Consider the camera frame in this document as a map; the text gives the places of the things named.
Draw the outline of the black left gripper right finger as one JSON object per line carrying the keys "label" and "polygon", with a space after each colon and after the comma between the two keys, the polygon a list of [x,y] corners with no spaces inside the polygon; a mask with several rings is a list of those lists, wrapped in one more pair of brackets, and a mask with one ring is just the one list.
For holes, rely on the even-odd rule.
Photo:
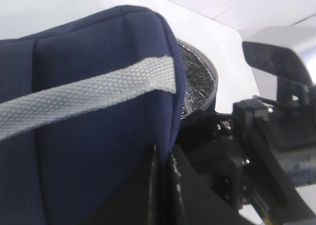
{"label": "black left gripper right finger", "polygon": [[245,225],[195,172],[179,146],[169,155],[169,212],[172,225]]}

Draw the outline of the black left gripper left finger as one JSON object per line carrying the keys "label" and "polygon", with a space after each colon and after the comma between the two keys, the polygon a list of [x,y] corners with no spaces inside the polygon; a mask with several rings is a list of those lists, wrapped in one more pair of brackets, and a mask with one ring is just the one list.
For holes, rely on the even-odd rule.
{"label": "black left gripper left finger", "polygon": [[133,173],[92,216],[92,225],[157,225],[160,162],[155,145],[144,151]]}

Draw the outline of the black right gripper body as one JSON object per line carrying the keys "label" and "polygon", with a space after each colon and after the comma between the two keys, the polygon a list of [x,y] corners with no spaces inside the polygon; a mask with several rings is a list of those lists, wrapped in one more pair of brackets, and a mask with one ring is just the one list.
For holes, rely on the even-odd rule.
{"label": "black right gripper body", "polygon": [[299,101],[253,98],[231,114],[196,111],[177,143],[197,174],[227,205],[252,205],[267,225],[313,225],[296,187],[316,181],[315,112]]}

